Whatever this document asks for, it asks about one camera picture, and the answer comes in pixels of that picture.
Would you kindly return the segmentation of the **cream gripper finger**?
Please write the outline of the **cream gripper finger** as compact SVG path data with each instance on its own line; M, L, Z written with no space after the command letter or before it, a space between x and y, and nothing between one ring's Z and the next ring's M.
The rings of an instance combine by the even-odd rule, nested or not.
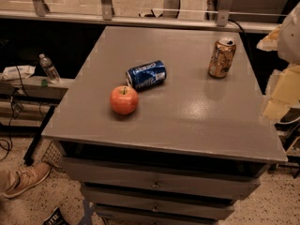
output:
M265 89L262 116L273 122L281 120L300 101L300 66L275 69Z
M266 37L261 39L256 48L265 51L265 52L271 52L276 51L278 49L278 37L280 32L281 26L279 25L276 29L271 31Z

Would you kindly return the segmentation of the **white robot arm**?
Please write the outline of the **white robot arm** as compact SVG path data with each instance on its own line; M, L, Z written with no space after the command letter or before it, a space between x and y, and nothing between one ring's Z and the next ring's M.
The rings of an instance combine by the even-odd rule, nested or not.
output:
M263 118L279 122L300 100L300 3L279 27L259 41L257 48L277 51L278 57L289 63L270 76L262 109Z

